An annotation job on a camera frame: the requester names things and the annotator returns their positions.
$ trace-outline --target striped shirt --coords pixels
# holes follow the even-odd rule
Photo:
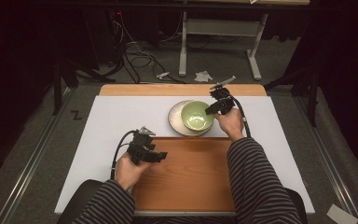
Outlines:
[[[236,217],[134,217],[135,202],[115,180],[106,181],[74,223],[263,224],[300,223],[264,149],[250,137],[231,144],[227,164]]]

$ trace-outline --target black chair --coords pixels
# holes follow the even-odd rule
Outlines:
[[[103,182],[91,179],[83,182],[76,190],[74,196],[72,196],[71,201],[69,201],[66,205],[57,224],[72,223],[72,221],[79,217],[89,200],[102,184]],[[301,196],[292,189],[286,189],[286,191],[295,204],[301,223],[308,224],[307,214],[305,212],[305,206]]]
[[[74,196],[72,196],[71,201],[66,205],[57,224],[72,223],[79,217],[89,200],[94,196],[102,184],[103,182],[91,179],[83,182],[76,190]]]

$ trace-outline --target person's left hand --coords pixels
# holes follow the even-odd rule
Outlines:
[[[131,161],[131,155],[126,152],[117,161],[115,180],[124,190],[132,188],[138,182],[141,174],[151,165],[150,162],[140,161],[135,165]]]

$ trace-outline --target white paper scrap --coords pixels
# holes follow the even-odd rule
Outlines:
[[[203,71],[203,72],[199,72],[196,73],[196,79],[194,79],[195,81],[198,82],[208,82],[208,80],[212,80],[213,78],[208,74],[207,71]]]
[[[358,218],[337,207],[335,204],[331,205],[327,215],[338,224],[356,224]]]
[[[168,74],[169,74],[169,72],[168,73],[162,73],[160,75],[157,75],[156,77],[158,77],[159,79],[162,79],[163,77],[166,77]]]

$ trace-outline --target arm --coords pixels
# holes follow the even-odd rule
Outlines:
[[[125,153],[117,162],[115,180],[110,179],[101,186],[74,223],[132,223],[135,201],[127,190],[138,182],[150,164],[141,162],[137,166]]]
[[[227,152],[238,223],[300,223],[297,210],[269,163],[264,149],[242,134],[241,113],[215,115],[232,144]]]

